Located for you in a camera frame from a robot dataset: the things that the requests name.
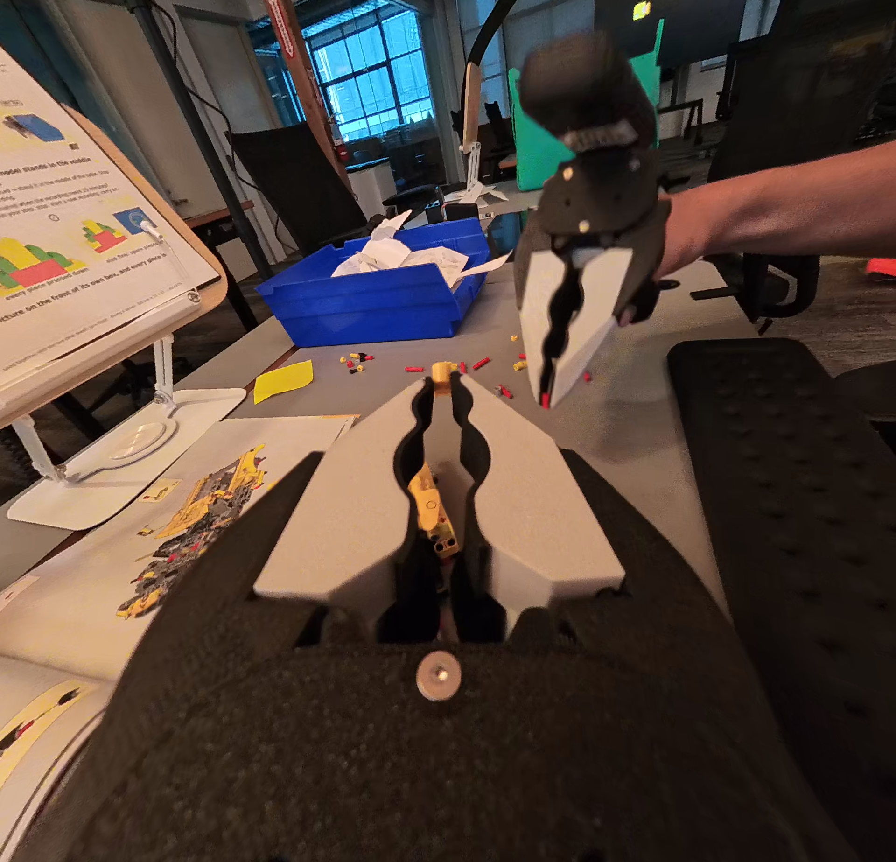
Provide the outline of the crumpled white paper bags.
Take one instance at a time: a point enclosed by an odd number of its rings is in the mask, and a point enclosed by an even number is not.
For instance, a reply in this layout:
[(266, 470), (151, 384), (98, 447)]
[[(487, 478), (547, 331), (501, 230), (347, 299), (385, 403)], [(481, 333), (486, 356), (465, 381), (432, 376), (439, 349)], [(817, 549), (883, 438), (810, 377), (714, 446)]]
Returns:
[(395, 239), (395, 233), (404, 225), (410, 210), (382, 221), (372, 232), (371, 238), (360, 252), (350, 255), (332, 272), (331, 277), (341, 277), (362, 273), (379, 273), (411, 266), (434, 264), (442, 274), (448, 288), (454, 288), (465, 276), (490, 273), (500, 267), (510, 257), (509, 253), (487, 263), (469, 268), (464, 266), (469, 258), (445, 246), (437, 246), (412, 252), (408, 246)]

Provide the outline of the blue storage bin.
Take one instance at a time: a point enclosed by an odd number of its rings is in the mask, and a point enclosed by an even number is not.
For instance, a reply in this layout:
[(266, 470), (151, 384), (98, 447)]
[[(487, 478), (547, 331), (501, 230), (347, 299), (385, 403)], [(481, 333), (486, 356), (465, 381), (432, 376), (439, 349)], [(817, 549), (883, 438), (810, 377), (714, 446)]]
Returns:
[(449, 338), (460, 328), (491, 259), (478, 219), (398, 229), (379, 245), (392, 258), (398, 245), (407, 250), (397, 267), (362, 267), (370, 241), (327, 245), (261, 284), (297, 347)]

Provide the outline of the brown wooden pillar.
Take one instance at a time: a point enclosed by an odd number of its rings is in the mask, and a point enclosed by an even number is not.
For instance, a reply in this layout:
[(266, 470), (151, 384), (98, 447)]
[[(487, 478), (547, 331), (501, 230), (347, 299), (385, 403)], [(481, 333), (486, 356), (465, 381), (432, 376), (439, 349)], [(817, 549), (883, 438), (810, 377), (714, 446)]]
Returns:
[(323, 106), (322, 95), (305, 39), (301, 34), (293, 1), (263, 0), (263, 4), (280, 43), (281, 53), (285, 58), (309, 130), (336, 175), (348, 189), (351, 189), (349, 177), (333, 144), (329, 118)]

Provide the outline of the white stand with wooden board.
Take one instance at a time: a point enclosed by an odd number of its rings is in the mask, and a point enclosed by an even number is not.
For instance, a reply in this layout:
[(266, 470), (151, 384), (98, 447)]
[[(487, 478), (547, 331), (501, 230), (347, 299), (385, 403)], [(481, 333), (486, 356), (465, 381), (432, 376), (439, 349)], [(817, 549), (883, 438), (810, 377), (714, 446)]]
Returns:
[(478, 203), (487, 184), (498, 180), (500, 161), (514, 151), (503, 110), (509, 100), (503, 40), (505, 20), (518, 0), (455, 0), (466, 52), (461, 107), (452, 113), (465, 159), (462, 204)]

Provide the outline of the yellow paper note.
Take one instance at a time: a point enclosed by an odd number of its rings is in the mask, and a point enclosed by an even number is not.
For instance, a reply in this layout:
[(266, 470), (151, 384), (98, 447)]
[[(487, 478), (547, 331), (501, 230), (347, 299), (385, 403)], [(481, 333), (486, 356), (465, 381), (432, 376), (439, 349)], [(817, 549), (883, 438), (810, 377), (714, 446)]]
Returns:
[(253, 385), (252, 399), (255, 405), (266, 399), (287, 392), (303, 389), (314, 380), (313, 362), (306, 360), (285, 365), (259, 375)]

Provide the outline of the grey desk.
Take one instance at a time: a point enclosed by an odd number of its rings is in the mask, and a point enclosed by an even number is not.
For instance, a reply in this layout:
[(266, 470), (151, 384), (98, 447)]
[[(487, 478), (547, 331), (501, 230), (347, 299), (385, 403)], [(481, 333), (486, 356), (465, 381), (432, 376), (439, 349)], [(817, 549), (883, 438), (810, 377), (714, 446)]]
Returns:
[(578, 381), (556, 410), (539, 408), (528, 376), (511, 370), (521, 342), (510, 339), (520, 331), (509, 265), (487, 277), (454, 338), (361, 344), (376, 357), (364, 379), (340, 374), (342, 347), (297, 350), (270, 318), (185, 378), (180, 388), (251, 388), (264, 371), (311, 358), (315, 379), (309, 387), (258, 406), (247, 398), (232, 417), (365, 416), (409, 383), (406, 364), (428, 367), (437, 356), (473, 364), (490, 357), (491, 363), (474, 375), (478, 382), (489, 392), (508, 385), (513, 394), (508, 406), (599, 472), (684, 557), (726, 611), (666, 354), (683, 341), (754, 339), (756, 332), (733, 297), (692, 299), (692, 291), (723, 286), (711, 263), (692, 263), (676, 279), (680, 286), (661, 293), (653, 316), (620, 331), (606, 347), (607, 356), (590, 368), (592, 381)]

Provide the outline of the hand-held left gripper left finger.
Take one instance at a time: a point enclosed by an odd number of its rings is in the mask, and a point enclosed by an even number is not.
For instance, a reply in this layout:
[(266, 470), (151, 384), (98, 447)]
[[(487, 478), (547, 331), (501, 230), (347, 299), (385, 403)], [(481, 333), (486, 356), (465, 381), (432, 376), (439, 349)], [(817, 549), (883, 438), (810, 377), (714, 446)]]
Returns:
[(434, 384), (413, 382), (323, 454), (254, 584), (357, 615), (387, 643), (433, 640), (440, 565), (409, 484), (425, 464)]

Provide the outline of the large black screen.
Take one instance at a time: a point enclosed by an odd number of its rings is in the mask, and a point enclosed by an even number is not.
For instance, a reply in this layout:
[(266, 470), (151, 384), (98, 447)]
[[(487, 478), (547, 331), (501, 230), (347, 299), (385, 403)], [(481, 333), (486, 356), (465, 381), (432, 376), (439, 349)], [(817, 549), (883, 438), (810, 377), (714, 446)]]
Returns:
[(722, 56), (739, 39), (746, 0), (594, 0), (597, 30), (628, 57), (655, 49), (658, 64), (677, 68)]

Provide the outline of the green plastic tote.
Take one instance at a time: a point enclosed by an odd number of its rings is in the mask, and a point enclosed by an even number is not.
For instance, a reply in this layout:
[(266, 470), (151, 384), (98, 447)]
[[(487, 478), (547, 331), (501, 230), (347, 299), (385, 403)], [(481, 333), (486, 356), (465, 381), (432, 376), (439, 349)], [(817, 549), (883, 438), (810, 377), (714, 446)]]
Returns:
[[(633, 73), (653, 105), (655, 123), (653, 149), (658, 148), (657, 108), (661, 71), (658, 65), (658, 52), (664, 23), (664, 19), (658, 20), (652, 49), (630, 59)], [(523, 111), (517, 87), (520, 74), (518, 69), (511, 68), (508, 72), (508, 83), (511, 98), (511, 126), (517, 153), (517, 184), (521, 191), (528, 192), (541, 189), (545, 181), (554, 175), (558, 166), (569, 161), (573, 153)]]

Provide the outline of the black perforated mat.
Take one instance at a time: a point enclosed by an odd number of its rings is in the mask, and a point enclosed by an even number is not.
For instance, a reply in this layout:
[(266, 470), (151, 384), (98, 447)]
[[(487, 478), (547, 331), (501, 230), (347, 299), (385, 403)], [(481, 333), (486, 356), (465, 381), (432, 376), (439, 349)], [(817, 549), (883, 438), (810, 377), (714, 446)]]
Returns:
[(800, 342), (666, 356), (735, 629), (815, 795), (895, 854), (894, 454)]

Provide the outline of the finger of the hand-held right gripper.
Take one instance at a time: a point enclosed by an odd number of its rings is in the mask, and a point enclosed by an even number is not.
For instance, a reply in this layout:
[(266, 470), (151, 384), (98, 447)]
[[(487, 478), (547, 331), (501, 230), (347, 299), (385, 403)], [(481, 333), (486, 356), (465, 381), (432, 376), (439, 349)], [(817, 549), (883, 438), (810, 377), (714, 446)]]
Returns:
[(554, 361), (564, 348), (565, 327), (581, 303), (578, 270), (568, 256), (551, 251), (532, 253), (520, 325), (532, 393), (539, 406), (541, 393), (551, 390)]
[(616, 325), (616, 308), (632, 262), (630, 248), (611, 248), (577, 271), (581, 303), (565, 327), (564, 348), (553, 365), (550, 408), (556, 408), (580, 379)]

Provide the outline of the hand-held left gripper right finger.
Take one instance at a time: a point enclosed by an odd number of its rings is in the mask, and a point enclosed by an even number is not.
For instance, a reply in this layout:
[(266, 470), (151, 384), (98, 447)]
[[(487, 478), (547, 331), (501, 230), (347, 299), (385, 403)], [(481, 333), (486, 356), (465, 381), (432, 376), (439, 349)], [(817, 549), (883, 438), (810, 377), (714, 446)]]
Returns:
[(451, 577), (462, 642), (501, 642), (528, 609), (623, 586), (624, 570), (554, 439), (468, 375), (453, 373), (465, 500)]

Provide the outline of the black metal pole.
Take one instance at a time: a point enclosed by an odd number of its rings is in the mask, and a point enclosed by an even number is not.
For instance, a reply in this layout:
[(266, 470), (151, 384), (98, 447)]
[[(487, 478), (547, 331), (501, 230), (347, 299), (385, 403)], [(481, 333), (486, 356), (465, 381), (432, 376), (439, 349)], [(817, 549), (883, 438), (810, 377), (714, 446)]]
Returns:
[(238, 236), (248, 251), (257, 272), (264, 279), (272, 278), (273, 270), (270, 263), (251, 222), (245, 214), (237, 192), (230, 182), (227, 170), (218, 157), (216, 147), (205, 128), (203, 119), (194, 105), (188, 88), (179, 72), (176, 58), (163, 37), (162, 30), (153, 14), (151, 0), (124, 0), (124, 3), (128, 11), (140, 23), (140, 28), (147, 39), (153, 56), (156, 58), (177, 106), (196, 140), (207, 169), (233, 218)]

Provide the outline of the person's right forearm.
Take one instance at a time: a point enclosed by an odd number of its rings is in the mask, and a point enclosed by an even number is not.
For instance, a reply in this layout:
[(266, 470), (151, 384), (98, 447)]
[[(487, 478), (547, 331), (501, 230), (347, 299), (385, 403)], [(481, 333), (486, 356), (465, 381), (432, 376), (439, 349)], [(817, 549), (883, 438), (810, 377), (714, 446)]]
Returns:
[(712, 254), (893, 258), (895, 143), (669, 196), (658, 280)]

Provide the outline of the yellow toy brick car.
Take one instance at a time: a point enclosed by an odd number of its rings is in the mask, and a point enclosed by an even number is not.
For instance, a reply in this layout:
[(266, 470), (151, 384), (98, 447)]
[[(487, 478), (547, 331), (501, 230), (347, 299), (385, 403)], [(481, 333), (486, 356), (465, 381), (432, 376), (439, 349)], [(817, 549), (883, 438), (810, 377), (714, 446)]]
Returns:
[(424, 463), (410, 480), (409, 492), (417, 506), (420, 533), (430, 543), (432, 552), (438, 559), (435, 587), (440, 623), (436, 638), (443, 644), (456, 644), (458, 631), (454, 618), (451, 581), (454, 565), (461, 551), (461, 543), (442, 501), (438, 478), (433, 475), (427, 463)]

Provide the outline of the open instruction booklet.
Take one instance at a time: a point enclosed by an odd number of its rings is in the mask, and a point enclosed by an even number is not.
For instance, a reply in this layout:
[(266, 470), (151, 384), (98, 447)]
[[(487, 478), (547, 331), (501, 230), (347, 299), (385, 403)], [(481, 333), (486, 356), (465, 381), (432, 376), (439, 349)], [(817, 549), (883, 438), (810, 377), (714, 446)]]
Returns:
[(126, 509), (2, 590), (2, 860), (95, 730), (178, 579), (355, 420), (221, 421)]

